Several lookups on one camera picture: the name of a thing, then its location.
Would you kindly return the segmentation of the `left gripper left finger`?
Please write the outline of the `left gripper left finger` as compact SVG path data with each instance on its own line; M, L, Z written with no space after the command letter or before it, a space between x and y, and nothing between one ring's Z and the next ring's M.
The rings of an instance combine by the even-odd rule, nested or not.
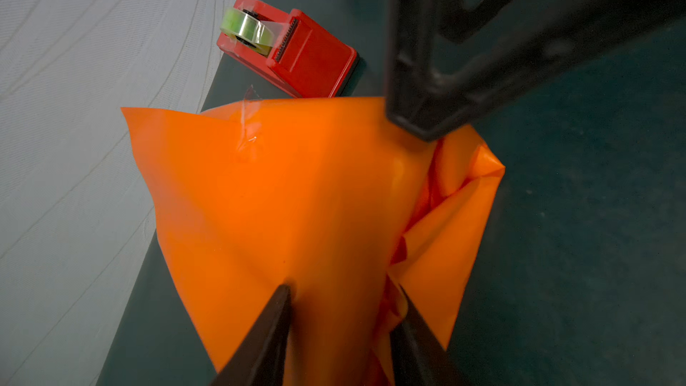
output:
M291 289L282 284L212 386L282 386L291 323Z

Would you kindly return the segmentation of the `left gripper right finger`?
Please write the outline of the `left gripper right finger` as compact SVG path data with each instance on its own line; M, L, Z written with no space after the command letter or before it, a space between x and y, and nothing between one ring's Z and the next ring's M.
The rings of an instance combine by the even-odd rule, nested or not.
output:
M407 314L389 335L395 384L470 385L466 376L452 364L405 290L401 291L407 302Z

